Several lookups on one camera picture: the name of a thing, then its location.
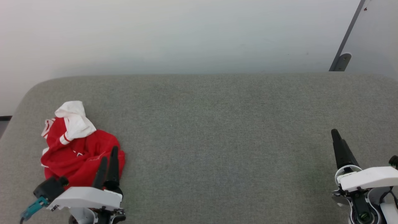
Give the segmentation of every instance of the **white robot link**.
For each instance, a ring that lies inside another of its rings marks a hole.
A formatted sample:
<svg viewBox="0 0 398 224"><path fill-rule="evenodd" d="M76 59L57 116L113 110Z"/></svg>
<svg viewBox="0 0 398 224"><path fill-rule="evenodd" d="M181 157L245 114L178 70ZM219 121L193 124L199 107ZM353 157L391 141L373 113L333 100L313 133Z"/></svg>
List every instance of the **white robot link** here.
<svg viewBox="0 0 398 224"><path fill-rule="evenodd" d="M22 214L21 221L27 221L34 213L46 207L51 211L69 208L69 224L116 224L126 219L120 208L123 193L119 188L118 147L114 146L109 157L103 157L91 187L70 187L65 177L45 180L34 190L37 200Z"/></svg>
<svg viewBox="0 0 398 224"><path fill-rule="evenodd" d="M398 157L393 156L387 167L361 169L346 141L336 129L332 130L337 172L334 177L338 190L333 199L350 207L349 224L397 224L398 200L392 192L398 185ZM384 198L391 194L394 203Z"/></svg>

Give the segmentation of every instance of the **gray fabric surface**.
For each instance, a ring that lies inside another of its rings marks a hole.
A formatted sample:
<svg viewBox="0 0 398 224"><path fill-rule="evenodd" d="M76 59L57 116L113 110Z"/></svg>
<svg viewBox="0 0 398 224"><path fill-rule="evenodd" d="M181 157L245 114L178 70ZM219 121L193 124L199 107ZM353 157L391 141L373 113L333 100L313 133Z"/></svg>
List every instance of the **gray fabric surface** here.
<svg viewBox="0 0 398 224"><path fill-rule="evenodd" d="M2 223L44 180L44 120L81 100L126 152L125 223L345 224L337 128L363 168L398 154L398 85L347 73L72 77L33 87L0 140ZM28 223L67 223L66 209Z"/></svg>

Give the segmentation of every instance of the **red garment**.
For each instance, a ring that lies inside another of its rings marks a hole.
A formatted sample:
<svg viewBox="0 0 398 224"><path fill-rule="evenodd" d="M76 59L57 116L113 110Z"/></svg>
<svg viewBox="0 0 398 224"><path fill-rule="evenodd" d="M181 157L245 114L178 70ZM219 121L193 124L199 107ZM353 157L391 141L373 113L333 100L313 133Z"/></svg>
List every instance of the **red garment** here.
<svg viewBox="0 0 398 224"><path fill-rule="evenodd" d="M64 118L46 122L46 129L49 130L44 137L47 138L49 149L41 157L44 174L46 178L66 176L69 180L66 189L91 186L101 158L106 156L109 161L113 146L120 149L116 137L105 131L96 130L85 138L69 140L65 137L67 130ZM125 164L125 153L122 150L119 150L118 158L120 177Z"/></svg>

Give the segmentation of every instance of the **metal bracket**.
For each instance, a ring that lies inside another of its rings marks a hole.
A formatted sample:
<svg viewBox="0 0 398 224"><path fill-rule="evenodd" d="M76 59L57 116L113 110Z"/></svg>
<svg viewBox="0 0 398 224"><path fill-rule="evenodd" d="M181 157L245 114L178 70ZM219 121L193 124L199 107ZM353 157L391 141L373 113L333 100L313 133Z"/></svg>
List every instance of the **metal bracket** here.
<svg viewBox="0 0 398 224"><path fill-rule="evenodd" d="M350 54L346 53L341 55L339 57L339 60L337 61L336 67L332 71L344 72L350 60L351 60Z"/></svg>

